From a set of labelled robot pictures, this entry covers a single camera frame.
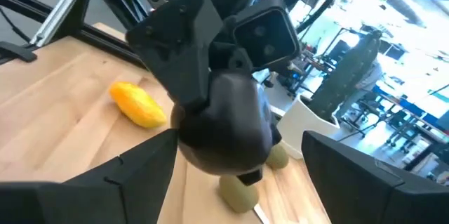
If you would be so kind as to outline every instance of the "white container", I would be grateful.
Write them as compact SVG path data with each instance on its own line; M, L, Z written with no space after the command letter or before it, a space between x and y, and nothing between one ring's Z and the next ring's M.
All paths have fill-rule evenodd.
M331 137L340 130L337 119L332 116L333 123L314 114L302 101L310 99L298 96L292 107L284 114L277 124L282 135L281 144L286 152L294 159L302 159L302 134L305 131L315 131L324 136Z

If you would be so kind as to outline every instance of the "mango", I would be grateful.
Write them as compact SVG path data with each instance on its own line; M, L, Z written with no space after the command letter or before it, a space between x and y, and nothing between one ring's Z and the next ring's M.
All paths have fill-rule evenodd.
M109 94L120 110L139 126L151 129L167 122L161 106L135 84L115 82L109 88Z

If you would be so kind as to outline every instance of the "wooden table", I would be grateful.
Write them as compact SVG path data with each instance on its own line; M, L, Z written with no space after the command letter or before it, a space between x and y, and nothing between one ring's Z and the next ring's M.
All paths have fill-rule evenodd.
M123 34L96 25L119 38ZM142 129L107 92L114 81L143 87L170 114L173 103L149 73L72 37L36 51L32 63L0 66L0 180L63 182L162 132ZM159 223L260 223L218 197L218 177L178 153ZM264 168L260 205L272 223L329 223L303 161Z
M306 56L306 61L308 63L310 63L311 66L315 67L319 71L322 71L322 72L325 72L328 74L332 72L331 70L329 70L328 67L326 67L327 65L325 63L320 63L319 61L315 60L314 58L310 58L310 57Z

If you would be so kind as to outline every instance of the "black plastic housing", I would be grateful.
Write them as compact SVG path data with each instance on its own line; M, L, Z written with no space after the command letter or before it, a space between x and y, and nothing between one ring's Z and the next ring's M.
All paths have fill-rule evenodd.
M21 46L0 41L0 59L3 58L17 58L24 62L32 62L37 59L37 55Z
M255 184L262 180L262 168L250 173L239 175L237 178L246 186Z
M0 223L157 223L176 149L168 129L62 184L0 183Z
M173 101L195 110L208 99L208 49L221 27L210 0L170 0L128 31L126 41Z
M186 113L179 146L202 171L243 175L258 170L280 141L271 124L268 100L250 73L211 72L208 106Z
M293 58L300 49L283 0L260 0L235 15L232 36L255 70Z
M302 153L333 224L447 223L447 187L316 132L304 132Z

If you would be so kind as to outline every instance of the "metal frame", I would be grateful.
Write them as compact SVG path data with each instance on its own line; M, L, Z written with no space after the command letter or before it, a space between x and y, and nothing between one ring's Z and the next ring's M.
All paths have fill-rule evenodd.
M70 9L72 9L75 1L76 0L59 0L29 43L38 47L47 44L67 17L67 14L70 12Z
M120 59L145 68L142 61L136 54L134 54L126 42L84 22L89 1L90 0L76 0L71 11L55 33L51 42L57 41L65 36L73 36L87 44L111 53ZM5 6L16 13L22 14L40 23L43 23L53 10L52 7L37 0L0 0L0 6ZM32 46L28 49L34 50L36 47Z

